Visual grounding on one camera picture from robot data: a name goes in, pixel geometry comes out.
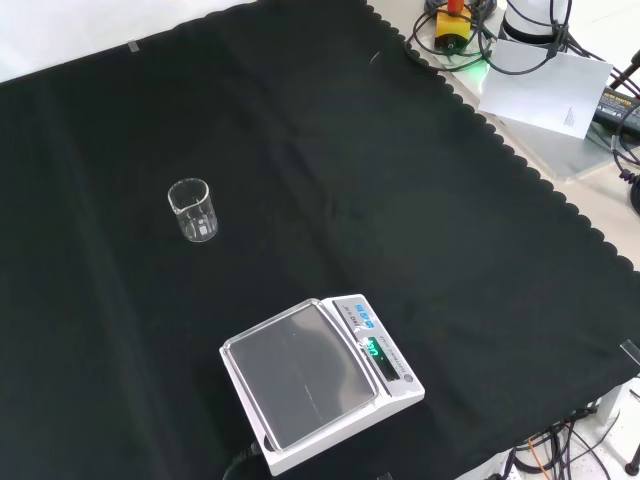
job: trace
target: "digital scale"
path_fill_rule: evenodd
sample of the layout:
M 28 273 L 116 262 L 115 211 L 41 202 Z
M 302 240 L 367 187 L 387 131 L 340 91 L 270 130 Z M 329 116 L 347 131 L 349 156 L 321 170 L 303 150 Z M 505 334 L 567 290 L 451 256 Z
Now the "digital scale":
M 220 354 L 273 475 L 424 398 L 362 295 L 307 300 Z

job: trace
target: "clear glass beaker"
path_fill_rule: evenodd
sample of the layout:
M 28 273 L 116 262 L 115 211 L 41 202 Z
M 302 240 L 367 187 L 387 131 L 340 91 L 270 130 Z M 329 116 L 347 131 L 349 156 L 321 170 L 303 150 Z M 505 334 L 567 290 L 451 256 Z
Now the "clear glass beaker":
M 206 242 L 218 232 L 209 186 L 198 178 L 185 178 L 169 189 L 169 204 L 180 229 L 190 242 Z

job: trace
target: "black cloth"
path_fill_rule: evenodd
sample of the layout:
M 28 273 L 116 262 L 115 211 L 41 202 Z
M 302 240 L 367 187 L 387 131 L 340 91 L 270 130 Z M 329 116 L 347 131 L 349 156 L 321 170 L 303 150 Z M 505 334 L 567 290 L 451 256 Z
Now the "black cloth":
M 221 478 L 218 349 L 310 297 L 366 295 L 427 393 L 286 479 L 450 480 L 635 373 L 630 262 L 396 33 L 267 0 L 0 87 L 3 478 Z

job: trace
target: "scale display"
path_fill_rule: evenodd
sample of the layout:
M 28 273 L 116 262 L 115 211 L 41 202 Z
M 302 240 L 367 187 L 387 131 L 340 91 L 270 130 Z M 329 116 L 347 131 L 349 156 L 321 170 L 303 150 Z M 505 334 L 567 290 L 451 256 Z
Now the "scale display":
M 375 337 L 365 338 L 364 345 L 367 348 L 367 352 L 369 352 L 369 355 L 371 356 L 373 361 L 376 363 L 376 365 L 378 365 L 380 372 L 382 372 L 382 375 L 384 375 L 384 378 L 386 378 L 387 382 L 400 380 L 398 372 L 396 372 L 396 369 L 393 368 L 393 364 L 382 351 L 382 347 Z

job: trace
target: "cable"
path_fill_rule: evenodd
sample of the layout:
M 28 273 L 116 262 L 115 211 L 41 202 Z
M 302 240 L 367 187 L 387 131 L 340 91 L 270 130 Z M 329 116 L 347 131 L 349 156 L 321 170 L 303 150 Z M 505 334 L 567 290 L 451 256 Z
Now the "cable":
M 554 425 L 549 427 L 547 429 L 547 432 L 549 433 L 548 439 L 551 440 L 551 452 L 552 452 L 551 460 L 546 465 L 534 467 L 532 465 L 527 465 L 522 460 L 520 460 L 517 456 L 515 456 L 513 462 L 518 470 L 535 475 L 535 474 L 543 473 L 543 471 L 550 470 L 553 467 L 553 465 L 558 462 L 558 458 L 560 458 L 560 456 L 564 453 L 564 449 L 562 450 L 560 449 L 560 439 L 558 437 L 558 431 L 556 430 L 556 426 Z M 533 438 L 534 437 L 531 437 L 527 441 L 532 442 Z
M 591 131 L 592 131 L 592 132 L 593 132 L 593 133 L 594 133 L 594 134 L 595 134 L 595 135 L 600 139 L 600 141 L 602 141 L 602 143 L 603 143 L 604 145 L 600 145 L 600 144 L 598 144 L 598 142 L 596 142 L 596 141 L 595 141 L 595 140 L 593 140 L 592 138 L 589 138 L 588 136 L 587 136 L 587 138 L 588 138 L 589 140 L 591 140 L 593 143 L 595 143 L 596 145 L 598 145 L 598 146 L 600 146 L 600 147 L 602 147 L 602 148 L 605 148 L 606 150 L 608 150 L 609 152 L 611 152 L 611 141 L 610 141 L 610 140 L 609 140 L 609 141 L 607 141 L 607 140 L 606 140 L 602 135 L 600 135 L 600 132 L 598 132 L 598 130 L 593 126 L 593 122 L 591 123 L 590 128 L 591 128 Z M 622 145 L 622 147 L 623 147 L 623 148 L 624 148 L 628 153 L 631 153 L 631 151 L 630 151 L 630 150 L 625 146 L 626 144 L 623 144 L 623 143 L 622 143 L 622 139 L 620 139 L 620 144 Z M 625 160 L 627 163 L 630 163 L 630 164 L 632 164 L 632 165 L 637 165 L 637 166 L 639 166 L 639 167 L 640 167 L 640 161 L 637 161 L 637 159 L 636 159 L 636 160 L 633 160 L 633 159 L 631 159 L 631 158 L 627 157 L 626 155 L 623 155 L 622 153 L 620 153 L 620 157 L 621 157 L 623 160 Z
M 634 162 L 631 163 L 635 163 L 636 165 L 640 165 L 640 160 L 638 160 L 638 157 L 636 157 L 635 153 L 633 153 L 631 151 L 631 149 L 627 146 L 627 143 L 624 141 L 624 138 L 620 137 L 620 145 L 622 146 L 622 148 L 625 149 L 625 151 L 631 155 L 631 158 L 633 158 Z
M 580 46 L 580 44 L 578 44 L 578 42 L 571 35 L 571 33 L 567 32 L 567 38 L 568 38 L 569 48 L 571 48 L 571 50 L 576 52 L 578 55 L 587 57 L 587 58 L 588 57 L 595 58 L 596 60 L 600 60 L 601 62 L 605 61 L 601 57 L 597 56 L 594 53 L 591 53 L 587 49 Z M 618 75 L 615 75 L 614 73 L 611 73 L 610 76 L 613 77 L 615 80 L 621 80 L 621 76 L 624 75 L 624 73 L 616 67 L 613 67 L 613 71 L 616 72 L 618 75 L 620 75 L 620 77 L 618 77 Z M 640 87 L 633 80 L 631 80 L 630 78 L 627 78 L 622 82 L 622 84 L 627 88 L 627 90 L 632 92 L 636 97 L 640 98 Z
M 564 24 L 562 25 L 562 27 L 559 30 L 557 30 L 556 35 L 555 35 L 555 37 L 556 37 L 555 41 L 549 47 L 545 59 L 542 62 L 540 62 L 538 65 L 536 65 L 534 67 L 531 67 L 531 68 L 528 68 L 527 70 L 522 70 L 520 72 L 510 72 L 508 70 L 504 70 L 504 69 L 498 67 L 497 65 L 495 65 L 486 56 L 486 52 L 482 48 L 482 41 L 479 41 L 478 42 L 478 49 L 480 50 L 480 53 L 482 54 L 482 57 L 485 59 L 485 61 L 489 64 L 489 66 L 491 68 L 493 68 L 494 70 L 496 70 L 496 71 L 498 71 L 500 73 L 503 73 L 505 75 L 526 75 L 527 73 L 535 72 L 536 70 L 541 68 L 547 62 L 549 62 L 549 60 L 551 60 L 552 58 L 554 58 L 557 55 L 558 50 L 560 49 L 561 45 L 564 46 L 564 42 L 566 41 L 566 33 L 567 33 L 568 28 L 569 28 L 569 17 L 571 15 L 572 5 L 573 5 L 573 0 L 569 0 L 568 3 L 567 3 L 567 14 L 565 16 Z M 482 30 L 483 27 L 484 27 L 484 17 L 482 16 L 482 14 L 480 14 L 479 18 L 478 18 L 478 28 L 480 28 Z
M 582 452 L 580 455 L 578 455 L 576 458 L 571 460 L 571 463 L 575 462 L 576 460 L 578 460 L 579 458 L 582 458 L 583 456 L 585 456 L 587 453 L 592 453 L 593 450 L 597 447 L 600 446 L 600 444 L 602 442 L 604 442 L 605 438 L 607 438 L 607 435 L 609 435 L 609 432 L 611 432 L 611 430 L 613 429 L 613 427 L 615 426 L 615 424 L 618 422 L 618 419 L 620 418 L 620 412 L 618 412 L 618 415 L 616 416 L 616 419 L 613 421 L 613 423 L 609 426 L 609 428 L 607 428 L 607 431 L 604 432 L 604 434 L 602 435 L 602 438 L 600 438 L 600 440 L 598 440 L 598 443 L 596 443 L 593 447 L 589 447 L 589 445 L 585 444 L 588 448 L 586 451 Z
M 534 20 L 533 18 L 527 17 L 526 15 L 521 13 L 520 10 L 518 10 L 515 7 L 515 5 L 511 2 L 511 0 L 507 0 L 507 5 L 509 5 L 509 7 L 511 7 L 511 10 L 513 10 L 516 13 L 516 15 L 518 15 L 519 17 L 521 17 L 522 19 L 526 20 L 529 23 L 533 23 L 535 25 L 540 25 L 542 27 L 553 27 L 553 25 L 551 25 L 550 23 L 539 22 L 537 20 Z
M 418 45 L 420 45 L 420 47 L 423 50 L 425 50 L 425 51 L 427 51 L 427 52 L 429 52 L 429 53 L 431 53 L 433 55 L 477 56 L 477 55 L 481 55 L 480 52 L 473 53 L 473 54 L 467 54 L 467 53 L 464 53 L 463 50 L 467 46 L 469 46 L 469 44 L 473 41 L 474 37 L 476 35 L 478 35 L 478 31 L 479 30 L 481 31 L 481 34 L 478 35 L 478 39 L 479 39 L 480 43 L 482 43 L 482 37 L 483 37 L 482 34 L 484 34 L 484 36 L 486 36 L 488 38 L 496 38 L 496 37 L 488 29 L 486 29 L 484 27 L 478 28 L 478 26 L 477 26 L 477 24 L 476 24 L 476 22 L 475 22 L 475 20 L 473 18 L 470 18 L 470 17 L 468 17 L 466 15 L 462 15 L 460 13 L 449 12 L 448 10 L 443 10 L 443 9 L 440 8 L 440 7 L 443 7 L 445 5 L 446 5 L 446 2 L 445 3 L 440 3 L 440 4 L 436 5 L 434 8 L 432 8 L 431 10 L 424 12 L 423 14 L 421 14 L 418 17 L 418 19 L 413 24 L 413 31 L 411 33 L 411 36 L 405 42 L 404 50 L 405 50 L 405 53 L 407 53 L 407 55 L 409 56 L 409 58 L 411 60 L 413 60 L 414 62 L 416 62 L 418 65 L 420 65 L 422 67 L 426 66 L 428 69 L 433 70 L 433 71 L 437 71 L 437 72 L 457 72 L 459 70 L 464 70 L 467 67 L 475 65 L 477 63 L 480 63 L 481 61 L 484 60 L 484 58 L 482 58 L 482 56 L 479 56 L 477 59 L 475 59 L 475 60 L 473 60 L 471 62 L 464 63 L 462 65 L 457 65 L 455 67 L 434 67 L 434 66 L 431 66 L 431 65 L 425 65 L 425 63 L 423 61 L 421 61 L 419 57 L 415 57 L 415 55 L 413 55 L 413 53 L 411 52 L 411 41 L 415 40 L 416 43 Z M 438 13 L 446 13 L 446 14 L 452 16 L 452 17 L 463 18 L 464 20 L 468 21 L 471 24 L 472 27 L 474 27 L 474 32 L 473 32 L 473 34 L 471 35 L 471 37 L 469 38 L 469 40 L 467 41 L 467 43 L 465 45 L 463 45 L 462 47 L 457 48 L 457 49 L 450 49 L 450 50 L 447 50 L 447 51 L 444 51 L 444 52 L 439 52 L 437 50 L 432 50 L 432 49 L 428 48 L 427 46 L 425 46 L 420 41 L 420 39 L 418 38 L 418 33 L 419 33 L 420 29 L 422 27 L 424 27 L 427 24 L 427 22 L 429 22 L 429 20 L 431 20 L 433 17 L 435 17 Z
M 245 460 L 248 460 L 251 457 L 255 457 L 258 455 L 262 455 L 262 450 L 260 450 L 260 445 L 258 442 L 253 442 L 249 448 L 240 452 L 238 455 L 231 459 L 231 463 L 225 470 L 224 475 L 222 476 L 222 480 L 228 480 L 231 472 Z
M 636 105 L 632 106 L 629 110 L 627 110 L 627 113 L 624 114 L 624 116 L 620 119 L 620 122 L 618 123 L 618 128 L 616 128 L 616 133 L 612 141 L 613 159 L 616 162 L 616 165 L 618 166 L 618 168 L 620 169 L 620 178 L 623 179 L 625 182 L 629 183 L 630 185 L 633 185 L 633 188 L 640 188 L 639 187 L 640 177 L 635 173 L 631 173 L 628 169 L 622 168 L 622 165 L 620 165 L 618 156 L 621 156 L 622 154 L 618 150 L 618 143 L 620 142 L 620 137 L 622 136 L 622 127 L 624 126 L 624 122 L 626 122 L 627 118 L 629 118 L 629 116 L 633 112 L 635 112 L 638 108 L 640 108 L 640 102 L 638 102 Z
M 549 477 L 549 474 L 547 473 L 547 470 L 542 466 L 542 462 L 538 458 L 538 454 L 536 453 L 536 449 L 533 447 L 533 443 L 531 442 L 531 438 L 529 438 L 529 448 L 531 449 L 531 453 L 533 453 L 533 458 L 536 459 L 536 463 L 540 467 L 540 470 L 542 470 L 542 473 L 544 473 L 544 476 L 547 477 L 547 480 L 551 480 L 551 477 Z
M 596 459 L 596 462 L 598 462 L 598 465 L 600 465 L 600 468 L 602 468 L 602 471 L 604 472 L 604 475 L 607 477 L 607 480 L 611 480 L 611 476 L 609 475 L 609 471 L 607 470 L 607 467 L 604 466 L 604 463 L 602 463 L 602 460 L 600 460 L 600 457 L 598 456 L 598 454 L 596 452 L 593 451 L 593 449 L 596 447 L 595 445 L 593 447 L 589 447 L 589 444 L 587 442 L 584 441 L 584 439 L 580 436 L 580 434 L 578 434 L 578 432 L 574 432 L 576 437 L 578 437 L 578 439 L 584 443 L 584 446 L 588 448 L 587 452 L 590 452 L 591 455 L 593 455 L 593 458 Z M 580 458 L 582 455 L 574 458 L 572 461 L 577 460 L 578 458 Z

